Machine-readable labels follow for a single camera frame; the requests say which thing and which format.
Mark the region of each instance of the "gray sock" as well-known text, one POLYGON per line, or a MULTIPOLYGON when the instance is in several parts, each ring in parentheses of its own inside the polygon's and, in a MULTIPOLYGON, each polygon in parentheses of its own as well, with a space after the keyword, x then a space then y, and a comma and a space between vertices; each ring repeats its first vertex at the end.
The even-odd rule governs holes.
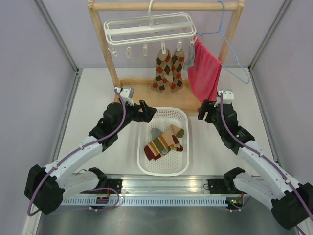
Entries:
MULTIPOLYGON (((162 134, 163 134, 162 131, 161 131, 160 129, 156 128, 156 127, 152 128, 152 130, 151 130, 151 135, 152 135, 152 139, 153 139, 153 140, 156 139, 157 137, 159 137, 159 136, 162 135, 162 134)), ((168 148, 164 149, 161 153, 165 155, 165 154, 167 154, 170 150, 171 150, 171 148, 168 147, 168 148)))
POLYGON ((160 129, 158 129, 158 128, 152 128, 152 130, 151 130, 151 135, 152 135, 152 139, 154 140, 154 139, 156 139, 157 137, 159 137, 160 135, 162 135, 163 133, 162 133, 162 131, 160 130, 160 129))
POLYGON ((188 50, 188 58, 185 61, 184 65, 182 66, 184 70, 189 69, 190 67, 194 66, 195 62, 195 45, 189 46, 188 50))

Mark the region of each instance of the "brown argyle sock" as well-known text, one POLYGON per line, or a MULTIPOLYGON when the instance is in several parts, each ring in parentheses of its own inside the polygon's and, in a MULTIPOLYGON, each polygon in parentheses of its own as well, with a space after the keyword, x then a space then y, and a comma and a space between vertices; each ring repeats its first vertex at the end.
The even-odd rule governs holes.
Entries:
POLYGON ((151 89, 157 92, 163 92, 165 87, 170 84, 169 80, 173 78, 171 53, 166 49, 165 55, 162 50, 157 54, 156 58, 156 77, 153 80, 151 89))
POLYGON ((185 60, 185 53, 183 49, 175 51, 172 61, 173 83, 171 85, 171 92, 174 93, 182 88, 181 70, 185 60))

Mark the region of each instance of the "sock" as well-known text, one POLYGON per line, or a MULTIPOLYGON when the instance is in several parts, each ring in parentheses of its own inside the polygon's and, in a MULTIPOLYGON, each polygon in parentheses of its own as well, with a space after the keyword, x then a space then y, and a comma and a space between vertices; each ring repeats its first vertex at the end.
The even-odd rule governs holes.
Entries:
POLYGON ((178 126, 171 124, 170 128, 173 130, 173 135, 176 136, 177 138, 182 138, 185 134, 184 129, 182 129, 178 126))
POLYGON ((188 70, 190 67, 193 67, 195 65, 195 45, 190 45, 188 50, 188 58, 185 61, 182 68, 184 70, 188 70))
POLYGON ((173 83, 171 85, 171 92, 174 93, 180 90, 183 87, 182 78, 181 78, 181 70, 182 65, 185 60, 185 53, 183 49, 180 51, 175 51, 173 57, 171 58, 172 61, 172 72, 173 72, 173 83))
MULTIPOLYGON (((155 139, 157 137, 159 137, 160 135, 162 135, 162 131, 156 127, 152 128, 151 130, 151 135, 152 135, 152 138, 155 139)), ((169 151, 171 151, 171 147, 168 147, 166 149, 164 149, 161 154, 165 155, 167 154, 169 151)))
POLYGON ((165 132, 158 138, 151 141, 147 146, 145 146, 144 151, 149 160, 154 159, 157 155, 161 153, 164 149, 171 145, 179 144, 176 136, 171 135, 171 131, 165 132))
MULTIPOLYGON (((184 148, 181 146, 181 144, 173 144, 173 145, 171 145, 171 146, 169 146, 169 148, 171 149, 171 150, 175 150, 175 151, 177 151, 177 152, 182 152, 183 150, 184 150, 184 148)), ((159 158, 161 158, 161 157, 164 157, 165 156, 165 154, 162 154, 162 153, 160 153, 159 155, 157 155, 155 158, 154 158, 154 160, 157 160, 157 159, 159 159, 159 158)))
MULTIPOLYGON (((185 133, 185 131, 182 128, 175 126, 175 125, 172 125, 172 124, 170 125, 169 129, 166 132, 168 132, 168 131, 172 131, 172 135, 176 136, 177 138, 182 138, 184 136, 184 133, 185 133)), ((154 127, 151 130, 151 134, 152 134, 152 138, 155 139, 158 136, 162 135, 162 131, 160 129, 154 127)), ((181 151, 183 150, 183 147, 181 145, 179 145, 177 147, 169 146, 168 148, 161 151, 161 154, 165 155, 171 150, 179 151, 180 149, 181 149, 181 151)))
POLYGON ((165 55, 160 50, 156 58, 156 77, 153 80, 151 89, 162 93, 165 87, 170 84, 169 80, 171 78, 173 78, 173 73, 170 50, 166 49, 165 55))
MULTIPOLYGON (((168 128, 168 130, 166 131, 166 133, 171 133, 172 135, 178 137, 178 138, 182 138, 185 131, 176 126, 171 124, 168 128)), ((158 128, 152 128, 151 130, 151 134, 152 134, 152 138, 156 138, 158 137, 160 134, 162 134, 162 131, 158 128)), ((182 147, 182 145, 180 143, 178 144, 172 144, 170 146, 168 146, 166 149, 162 150, 160 154, 158 154, 157 156, 154 157, 154 160, 157 160, 161 157, 164 157, 167 153, 169 153, 171 150, 177 151, 177 152, 182 152, 184 150, 184 148, 182 147)))

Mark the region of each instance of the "wooden drying rack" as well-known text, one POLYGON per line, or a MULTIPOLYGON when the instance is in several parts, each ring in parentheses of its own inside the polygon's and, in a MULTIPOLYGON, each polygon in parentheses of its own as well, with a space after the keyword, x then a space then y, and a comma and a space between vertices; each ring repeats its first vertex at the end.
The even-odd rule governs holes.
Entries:
MULTIPOLYGON (((244 8, 245 0, 237 0, 235 2, 225 2, 225 11, 232 11, 230 21, 228 23, 225 37, 231 43, 235 34, 239 18, 244 8)), ((118 78, 115 66, 108 50, 108 43, 104 33, 103 24, 101 23, 100 11, 147 11, 148 2, 95 2, 88 0, 88 9, 90 17, 96 31, 104 59, 107 63, 112 82, 117 87, 130 86, 135 89, 133 100, 139 103, 143 99, 149 106, 152 107, 175 107, 184 110, 187 114, 198 112, 201 106, 200 102, 193 95, 188 80, 183 80, 183 88, 175 93, 171 93, 170 89, 165 89, 163 93, 152 91, 150 86, 152 79, 123 79, 118 78)), ((152 11, 223 11, 223 6, 220 2, 154 2, 152 11)), ((219 60, 224 63, 228 53, 229 46, 224 40, 219 54, 219 60)))

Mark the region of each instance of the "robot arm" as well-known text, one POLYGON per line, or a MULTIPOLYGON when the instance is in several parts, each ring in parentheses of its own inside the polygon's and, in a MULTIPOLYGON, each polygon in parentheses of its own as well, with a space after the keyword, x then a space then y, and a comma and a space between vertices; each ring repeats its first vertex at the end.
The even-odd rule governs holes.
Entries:
POLYGON ((77 176, 72 174, 89 159, 110 147, 117 140, 117 133, 131 121, 150 122, 156 113, 157 109, 147 106, 143 100, 140 101, 140 105, 133 103, 133 88, 116 89, 125 102, 126 113, 123 124, 115 134, 104 139, 116 130, 123 119, 123 106, 120 103, 111 103, 107 106, 97 125, 78 148, 74 149, 74 152, 71 151, 71 157, 63 161, 61 165, 58 163, 62 160, 56 160, 44 167, 35 165, 30 169, 24 192, 30 200, 39 183, 50 173, 34 199, 34 204, 44 214, 55 211, 66 198, 89 189, 105 187, 107 177, 97 168, 91 168, 77 176))
POLYGON ((298 200, 290 183, 296 188, 311 212, 313 211, 313 186, 310 183, 300 184, 299 181, 285 172, 277 163, 262 157, 267 156, 267 154, 263 152, 253 135, 239 126, 237 113, 232 106, 233 99, 232 91, 219 91, 217 102, 208 100, 203 102, 199 108, 198 120, 203 120, 207 112, 205 121, 215 125, 224 145, 251 165, 266 183, 254 179, 240 168, 235 168, 226 173, 224 182, 230 190, 237 189, 246 192, 264 204, 272 211, 277 222, 289 230, 308 218, 307 211, 298 200), (223 96, 223 109, 221 109, 220 96, 223 96), (247 147, 235 141, 234 137, 229 134, 223 123, 222 115, 229 131, 239 142, 247 147))

